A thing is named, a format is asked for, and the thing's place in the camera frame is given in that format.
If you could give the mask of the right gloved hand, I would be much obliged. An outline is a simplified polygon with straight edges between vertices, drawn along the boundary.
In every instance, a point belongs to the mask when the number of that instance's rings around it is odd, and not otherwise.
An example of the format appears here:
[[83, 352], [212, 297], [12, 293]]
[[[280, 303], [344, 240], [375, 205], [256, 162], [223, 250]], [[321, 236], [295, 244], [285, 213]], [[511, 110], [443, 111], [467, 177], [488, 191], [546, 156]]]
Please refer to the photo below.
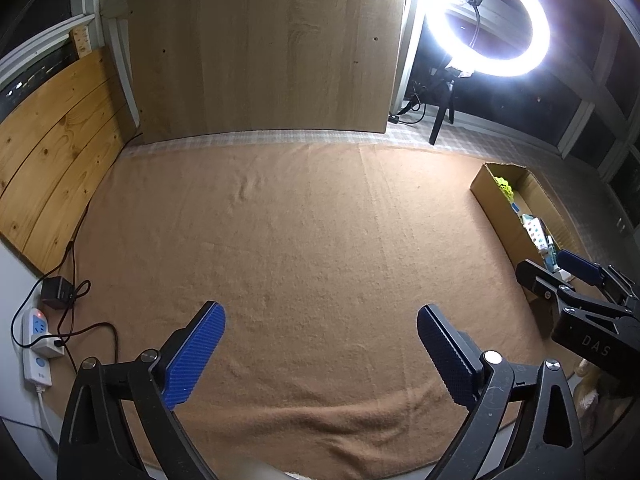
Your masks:
[[592, 445], [618, 421], [631, 402], [628, 388], [587, 360], [575, 368], [580, 379], [573, 396], [582, 442]]

